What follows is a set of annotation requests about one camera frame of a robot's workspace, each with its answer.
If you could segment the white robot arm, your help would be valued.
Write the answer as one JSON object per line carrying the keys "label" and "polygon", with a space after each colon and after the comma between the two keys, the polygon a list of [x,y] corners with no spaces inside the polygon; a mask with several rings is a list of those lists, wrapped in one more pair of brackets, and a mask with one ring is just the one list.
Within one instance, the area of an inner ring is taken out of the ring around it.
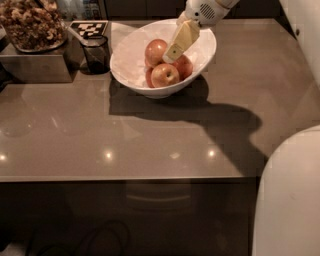
{"label": "white robot arm", "polygon": [[[182,56],[240,0],[187,0],[164,60]],[[257,193],[252,256],[320,256],[320,129],[286,139],[271,155]]]}

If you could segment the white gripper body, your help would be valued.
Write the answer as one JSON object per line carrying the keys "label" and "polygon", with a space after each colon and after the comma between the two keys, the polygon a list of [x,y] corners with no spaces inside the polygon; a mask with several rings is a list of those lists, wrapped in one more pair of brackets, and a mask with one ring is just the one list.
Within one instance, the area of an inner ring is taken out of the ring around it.
{"label": "white gripper body", "polygon": [[222,20],[240,0],[187,0],[185,15],[201,27],[213,27]]}

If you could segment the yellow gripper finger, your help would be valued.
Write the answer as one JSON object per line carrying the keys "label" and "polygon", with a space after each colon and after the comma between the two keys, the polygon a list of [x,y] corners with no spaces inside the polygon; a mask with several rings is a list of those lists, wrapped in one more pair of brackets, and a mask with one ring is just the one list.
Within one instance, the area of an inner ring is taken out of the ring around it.
{"label": "yellow gripper finger", "polygon": [[188,17],[186,16],[186,13],[182,12],[176,21],[176,25],[179,26],[187,20],[188,20]]}
{"label": "yellow gripper finger", "polygon": [[166,63],[173,63],[179,59],[199,38],[200,27],[197,22],[187,20],[177,26],[171,42],[163,55]]}

